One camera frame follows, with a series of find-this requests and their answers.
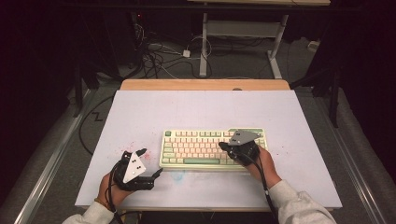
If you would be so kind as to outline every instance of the table leg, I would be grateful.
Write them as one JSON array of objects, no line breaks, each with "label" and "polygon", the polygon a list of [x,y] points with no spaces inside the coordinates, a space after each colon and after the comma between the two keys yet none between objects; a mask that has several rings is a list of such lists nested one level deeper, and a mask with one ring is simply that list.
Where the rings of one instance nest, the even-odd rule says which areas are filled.
[{"label": "table leg", "polygon": [[271,69],[273,71],[274,78],[282,78],[282,76],[280,75],[279,67],[278,67],[277,62],[276,62],[276,53],[277,53],[277,50],[279,48],[280,41],[282,40],[282,35],[283,35],[283,32],[285,31],[286,23],[288,21],[288,17],[289,17],[289,15],[284,15],[282,17],[282,22],[279,24],[279,27],[278,27],[277,32],[276,32],[274,48],[273,48],[273,50],[268,50],[268,52],[267,52],[268,53],[268,60],[269,60],[269,63],[271,65]]},{"label": "table leg", "polygon": [[202,51],[201,51],[201,61],[199,66],[199,77],[206,77],[206,63],[207,63],[206,37],[207,37],[207,13],[204,13],[204,19],[202,22]]}]

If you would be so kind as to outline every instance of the sleeve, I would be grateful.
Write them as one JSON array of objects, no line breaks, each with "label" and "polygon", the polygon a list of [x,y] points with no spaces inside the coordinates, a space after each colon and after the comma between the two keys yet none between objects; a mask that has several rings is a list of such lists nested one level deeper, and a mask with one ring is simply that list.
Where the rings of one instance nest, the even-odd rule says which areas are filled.
[{"label": "sleeve", "polygon": [[294,190],[286,180],[281,180],[269,189],[274,204],[278,207],[278,220],[283,223],[335,223],[332,215],[316,203],[308,193]]},{"label": "sleeve", "polygon": [[64,221],[64,224],[108,224],[113,219],[114,214],[108,211],[104,206],[93,202],[83,215],[73,215]]}]

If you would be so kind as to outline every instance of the hand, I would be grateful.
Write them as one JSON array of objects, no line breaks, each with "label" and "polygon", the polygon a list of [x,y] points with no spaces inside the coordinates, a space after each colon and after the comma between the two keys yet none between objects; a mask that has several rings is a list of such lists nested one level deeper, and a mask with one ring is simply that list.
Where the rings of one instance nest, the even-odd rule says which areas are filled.
[{"label": "hand", "polygon": [[[274,161],[271,157],[271,154],[262,147],[260,146],[258,147],[260,149],[259,157],[262,162],[260,162],[259,158],[257,158],[256,163],[263,169],[267,187],[268,189],[270,189],[273,185],[275,185],[277,182],[281,181],[282,179],[276,173]],[[250,164],[246,166],[246,168],[250,171],[250,174],[252,176],[254,176],[258,180],[262,180],[260,172],[254,164]]]},{"label": "hand", "polygon": [[[98,193],[98,199],[103,202],[108,204],[107,199],[108,197],[108,182],[110,180],[110,174],[105,175],[102,178],[102,182],[100,183],[100,188],[99,188],[99,193]],[[133,193],[133,191],[126,191],[126,190],[122,190],[119,189],[119,187],[116,185],[116,183],[114,182],[114,180],[111,181],[111,196],[112,196],[112,200],[113,200],[113,204],[114,206],[119,206],[126,197],[128,197],[129,195],[131,195]]]}]

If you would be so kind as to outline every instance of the white table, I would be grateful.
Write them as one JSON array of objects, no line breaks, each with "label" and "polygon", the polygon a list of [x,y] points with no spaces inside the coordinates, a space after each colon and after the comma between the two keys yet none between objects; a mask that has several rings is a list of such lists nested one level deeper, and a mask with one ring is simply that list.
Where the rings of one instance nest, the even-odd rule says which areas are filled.
[{"label": "white table", "polygon": [[[279,175],[326,208],[342,207],[294,91],[118,91],[81,186],[87,207],[124,150],[148,151],[143,175],[159,169],[163,130],[262,127]],[[268,211],[247,172],[164,171],[151,191],[121,205],[140,211]]]}]

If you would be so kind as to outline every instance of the black controller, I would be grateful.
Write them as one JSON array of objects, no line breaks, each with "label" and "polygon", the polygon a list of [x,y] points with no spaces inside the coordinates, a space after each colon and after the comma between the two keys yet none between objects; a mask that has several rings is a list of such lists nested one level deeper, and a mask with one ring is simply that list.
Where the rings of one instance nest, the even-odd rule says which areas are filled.
[{"label": "black controller", "polygon": [[219,146],[228,156],[243,166],[250,165],[259,157],[260,150],[254,139],[261,137],[259,133],[238,130],[229,143],[219,142]]},{"label": "black controller", "polygon": [[[136,151],[136,155],[137,157],[140,157],[141,155],[143,155],[146,152],[146,149],[140,149],[138,151]],[[116,168],[116,171],[114,173],[114,181],[116,182],[117,186],[122,189],[122,190],[126,190],[126,191],[137,191],[137,190],[150,190],[152,188],[154,188],[154,180],[160,176],[161,172],[163,171],[163,169],[158,170],[157,172],[155,172],[152,176],[137,176],[135,178],[133,178],[132,180],[129,180],[127,183],[124,183],[124,177],[125,174],[127,172],[128,166],[132,166],[134,164],[134,161],[136,159],[133,159],[134,161],[130,161],[131,157],[132,157],[131,152],[127,152],[125,151],[122,154],[121,160],[119,161],[119,165]],[[143,165],[137,165],[136,167],[132,168],[133,172],[134,170],[138,170],[138,169],[145,169],[144,167],[142,167]]]}]

